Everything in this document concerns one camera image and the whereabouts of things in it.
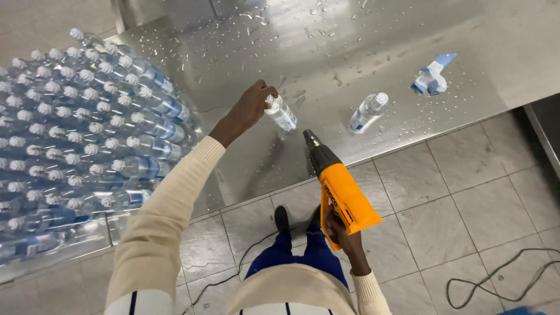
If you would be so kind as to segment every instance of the tile floor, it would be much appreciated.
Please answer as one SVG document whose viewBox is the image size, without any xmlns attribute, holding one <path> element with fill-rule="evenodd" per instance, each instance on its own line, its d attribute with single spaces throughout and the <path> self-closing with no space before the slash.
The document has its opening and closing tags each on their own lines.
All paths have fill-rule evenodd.
<svg viewBox="0 0 560 315">
<path fill-rule="evenodd" d="M 537 305 L 548 315 L 560 314 L 560 266 L 547 269 L 518 303 L 477 290 L 472 301 L 456 311 L 445 296 L 450 278 L 479 281 L 522 248 L 560 249 L 558 179 L 526 121 L 519 126 L 517 114 L 508 112 L 350 169 L 384 217 L 381 224 L 362 231 L 362 238 L 394 315 L 490 315 L 517 305 Z M 275 231 L 274 208 L 285 205 L 292 222 L 301 223 L 311 216 L 319 195 L 313 181 L 193 220 L 181 244 L 177 314 L 204 286 L 240 268 L 239 277 L 208 288 L 189 312 L 223 314 L 228 294 L 241 282 L 249 263 L 273 241 L 255 246 L 241 261 L 250 245 Z M 303 254 L 305 236 L 294 234 L 292 251 Z M 342 252 L 335 254 L 348 274 L 347 258 Z M 483 286 L 516 298 L 552 258 L 560 260 L 560 255 L 525 253 Z M 0 288 L 0 313 L 101 312 L 112 259 L 113 252 L 105 253 Z M 453 283 L 450 299 L 462 303 L 470 288 Z"/>
</svg>

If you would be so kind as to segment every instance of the black cable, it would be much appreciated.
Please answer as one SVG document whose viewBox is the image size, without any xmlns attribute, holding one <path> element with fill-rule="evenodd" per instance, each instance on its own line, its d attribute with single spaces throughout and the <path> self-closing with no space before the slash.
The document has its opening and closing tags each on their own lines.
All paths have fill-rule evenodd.
<svg viewBox="0 0 560 315">
<path fill-rule="evenodd" d="M 449 281 L 447 282 L 447 285 L 445 286 L 445 297 L 447 298 L 447 302 L 449 303 L 449 305 L 451 305 L 451 307 L 453 307 L 454 309 L 462 309 L 464 308 L 467 304 L 469 304 L 470 300 L 473 298 L 474 295 L 474 291 L 477 288 L 481 288 L 482 290 L 495 295 L 501 299 L 510 301 L 510 302 L 519 302 L 521 301 L 525 295 L 527 295 L 527 292 L 529 292 L 529 290 L 536 284 L 537 281 L 539 281 L 540 277 L 543 276 L 544 271 L 550 266 L 553 265 L 555 263 L 560 263 L 560 261 L 550 261 L 548 263 L 546 263 L 544 266 L 542 266 L 540 268 L 540 272 L 538 273 L 537 277 L 533 277 L 533 279 L 531 280 L 531 282 L 529 282 L 529 284 L 527 285 L 527 288 L 525 288 L 525 290 L 523 291 L 523 293 L 521 294 L 521 296 L 519 296 L 517 299 L 509 299 L 509 298 L 505 298 L 499 294 L 496 294 L 492 291 L 489 291 L 485 288 L 482 287 L 482 284 L 484 284 L 486 281 L 490 280 L 490 278 L 492 278 L 493 275 L 495 275 L 500 269 L 504 268 L 505 266 L 511 264 L 512 262 L 514 262 L 516 259 L 519 258 L 519 256 L 521 256 L 521 254 L 525 251 L 555 251 L 557 253 L 560 254 L 560 251 L 557 249 L 553 249 L 553 248 L 524 248 L 522 250 L 519 251 L 519 253 L 517 253 L 515 256 L 513 256 L 510 260 L 508 260 L 507 262 L 505 262 L 504 264 L 502 264 L 500 267 L 494 269 L 494 271 L 492 271 L 490 274 L 488 274 L 487 277 L 485 277 L 484 279 L 482 279 L 482 281 L 480 281 L 479 283 L 474 283 L 468 280 L 463 280 L 463 279 L 457 279 L 457 278 L 452 278 L 449 279 Z M 474 285 L 473 289 L 470 291 L 469 296 L 467 297 L 465 303 L 461 304 L 460 306 L 456 307 L 453 305 L 453 303 L 451 302 L 451 299 L 449 298 L 449 285 L 451 284 L 452 281 L 459 281 L 459 282 L 465 282 L 465 283 L 469 283 Z"/>
<path fill-rule="evenodd" d="M 209 284 L 209 285 L 205 286 L 204 289 L 202 289 L 202 291 L 201 291 L 200 294 L 198 295 L 196 301 L 194 301 L 194 303 L 191 304 L 181 315 L 185 315 L 185 313 L 186 313 L 190 308 L 193 308 L 193 307 L 198 303 L 198 301 L 199 301 L 200 298 L 202 297 L 202 294 L 204 293 L 204 291 L 206 291 L 206 289 L 207 289 L 209 286 L 221 285 L 222 283 L 228 282 L 228 281 L 230 281 L 231 279 L 233 279 L 234 277 L 239 276 L 239 273 L 241 272 L 241 265 L 243 264 L 243 259 L 245 258 L 245 256 L 247 256 L 247 253 L 251 250 L 251 248 L 253 248 L 253 246 L 255 246 L 255 245 L 258 245 L 258 244 L 262 243 L 265 239 L 267 239 L 267 238 L 269 238 L 269 237 L 271 237 L 272 235 L 275 235 L 275 234 L 278 234 L 278 232 L 274 232 L 274 233 L 272 233 L 272 234 L 268 234 L 268 235 L 265 236 L 262 240 L 260 240 L 260 241 L 258 241 L 257 243 L 251 245 L 251 246 L 245 251 L 245 253 L 243 254 L 243 256 L 241 257 L 241 260 L 239 261 L 239 270 L 237 271 L 237 273 L 234 274 L 233 276 L 227 278 L 226 280 L 220 281 L 220 282 L 218 282 L 218 283 L 212 283 L 212 284 Z"/>
</svg>

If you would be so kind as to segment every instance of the stack of water bottles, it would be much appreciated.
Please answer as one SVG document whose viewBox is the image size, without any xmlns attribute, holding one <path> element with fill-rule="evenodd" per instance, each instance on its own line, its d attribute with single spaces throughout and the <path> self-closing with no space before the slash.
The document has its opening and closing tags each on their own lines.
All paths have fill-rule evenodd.
<svg viewBox="0 0 560 315">
<path fill-rule="evenodd" d="M 190 104 L 126 45 L 72 29 L 66 52 L 0 67 L 0 265 L 137 208 L 198 143 Z"/>
</svg>

